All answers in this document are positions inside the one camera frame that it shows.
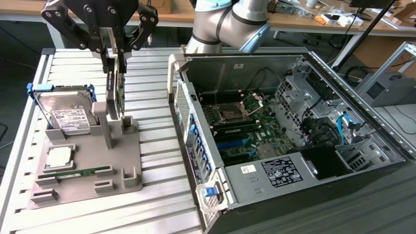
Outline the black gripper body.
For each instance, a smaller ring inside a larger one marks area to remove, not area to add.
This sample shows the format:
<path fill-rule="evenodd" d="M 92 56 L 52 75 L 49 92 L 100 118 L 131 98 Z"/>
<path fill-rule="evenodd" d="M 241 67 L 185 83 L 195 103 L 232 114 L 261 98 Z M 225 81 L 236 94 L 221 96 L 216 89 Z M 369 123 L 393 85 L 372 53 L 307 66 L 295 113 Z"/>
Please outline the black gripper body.
<path fill-rule="evenodd" d="M 116 7 L 117 9 L 120 8 L 121 13 L 127 13 L 129 16 L 133 10 L 137 9 L 137 6 L 149 6 L 145 5 L 141 1 L 139 0 L 49 0 L 47 1 L 47 4 L 64 4 L 67 5 L 71 10 L 68 11 L 72 12 L 75 10 L 77 4 L 89 4 L 93 6 L 97 14 L 97 21 L 99 21 L 99 26 L 100 27 L 111 27 L 111 21 L 109 21 L 109 7 Z M 83 21 L 84 16 L 76 15 L 77 18 Z M 121 22 L 128 22 L 127 18 L 128 16 L 124 16 L 121 18 Z"/>

